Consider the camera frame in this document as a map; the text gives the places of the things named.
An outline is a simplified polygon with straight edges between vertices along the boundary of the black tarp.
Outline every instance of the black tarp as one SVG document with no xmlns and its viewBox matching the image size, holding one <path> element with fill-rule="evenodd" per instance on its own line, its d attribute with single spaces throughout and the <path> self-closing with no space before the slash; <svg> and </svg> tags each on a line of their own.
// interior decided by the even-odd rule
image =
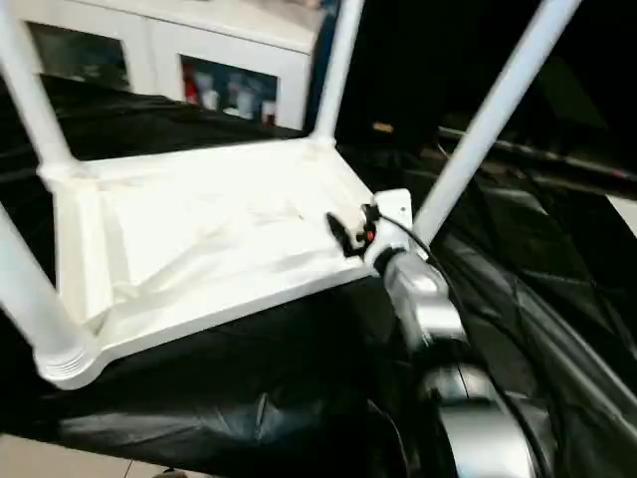
<svg viewBox="0 0 637 478">
<path fill-rule="evenodd" d="M 47 87 L 82 160 L 291 134 L 160 98 Z M 51 196 L 4 92 L 0 120 L 0 200 L 53 276 Z M 408 187 L 414 205 L 438 166 L 396 150 L 341 152 L 372 190 Z M 476 346 L 524 407 L 556 476 L 634 476 L 636 240 L 605 197 L 482 171 L 433 246 Z M 406 405 L 414 370 L 396 329 L 382 287 L 366 279 L 121 359 L 89 386 L 59 391 L 2 320 L 0 430 L 228 476 L 401 476 L 398 430 L 414 476 L 428 476 L 411 433 L 427 428 Z"/>
</svg>

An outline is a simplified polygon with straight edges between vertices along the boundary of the white floor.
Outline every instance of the white floor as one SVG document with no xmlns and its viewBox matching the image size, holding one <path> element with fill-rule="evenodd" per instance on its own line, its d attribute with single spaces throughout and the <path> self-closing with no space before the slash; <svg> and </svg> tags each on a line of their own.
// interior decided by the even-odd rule
<svg viewBox="0 0 637 478">
<path fill-rule="evenodd" d="M 165 466 L 0 435 L 2 478 L 152 478 Z M 187 472 L 188 478 L 207 475 Z"/>
</svg>

